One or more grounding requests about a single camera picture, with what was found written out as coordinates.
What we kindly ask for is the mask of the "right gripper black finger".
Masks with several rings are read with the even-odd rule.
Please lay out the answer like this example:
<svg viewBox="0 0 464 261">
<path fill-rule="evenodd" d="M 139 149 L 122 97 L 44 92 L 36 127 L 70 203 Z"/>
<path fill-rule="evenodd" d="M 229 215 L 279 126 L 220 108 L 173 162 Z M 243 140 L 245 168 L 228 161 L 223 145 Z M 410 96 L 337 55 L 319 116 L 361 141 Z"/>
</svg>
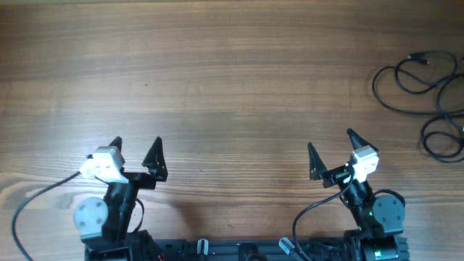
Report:
<svg viewBox="0 0 464 261">
<path fill-rule="evenodd" d="M 359 134 L 357 134 L 353 129 L 348 128 L 347 134 L 349 136 L 349 140 L 353 146 L 353 149 L 360 149 L 364 146 L 370 146 L 374 151 L 378 152 L 378 148 L 372 145 L 370 142 L 366 141 L 362 138 Z"/>
<path fill-rule="evenodd" d="M 325 178 L 327 168 L 320 158 L 315 146 L 312 142 L 309 142 L 307 148 L 310 158 L 310 179 L 316 181 Z"/>
</svg>

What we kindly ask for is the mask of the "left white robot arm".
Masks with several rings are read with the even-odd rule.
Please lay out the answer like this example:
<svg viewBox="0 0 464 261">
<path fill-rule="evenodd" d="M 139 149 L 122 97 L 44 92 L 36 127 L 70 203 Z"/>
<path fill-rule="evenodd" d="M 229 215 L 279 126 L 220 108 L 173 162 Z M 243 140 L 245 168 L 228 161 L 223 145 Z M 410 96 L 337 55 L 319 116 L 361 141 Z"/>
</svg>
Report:
<svg viewBox="0 0 464 261">
<path fill-rule="evenodd" d="M 138 192 L 154 190 L 167 180 L 162 139 L 156 137 L 141 165 L 146 172 L 125 171 L 123 140 L 116 137 L 108 146 L 100 146 L 87 156 L 79 172 L 107 184 L 104 197 L 89 197 L 78 204 L 73 215 L 80 239 L 85 245 L 85 260 L 165 260 L 165 251 L 138 224 L 129 224 L 137 204 Z"/>
</svg>

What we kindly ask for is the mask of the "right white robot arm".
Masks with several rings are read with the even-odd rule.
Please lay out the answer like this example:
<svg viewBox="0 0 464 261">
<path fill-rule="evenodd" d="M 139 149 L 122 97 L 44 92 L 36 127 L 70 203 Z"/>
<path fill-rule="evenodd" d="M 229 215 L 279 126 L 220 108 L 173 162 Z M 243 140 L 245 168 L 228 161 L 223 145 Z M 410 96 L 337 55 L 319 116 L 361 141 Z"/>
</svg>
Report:
<svg viewBox="0 0 464 261">
<path fill-rule="evenodd" d="M 350 211 L 356 229 L 338 238 L 312 238 L 300 247 L 309 260 L 409 260 L 407 239 L 402 238 L 405 198 L 389 189 L 374 191 L 368 176 L 379 164 L 378 149 L 349 128 L 353 150 L 343 165 L 329 170 L 313 143 L 307 145 L 310 179 L 339 192 L 322 201 L 340 199 Z"/>
</svg>

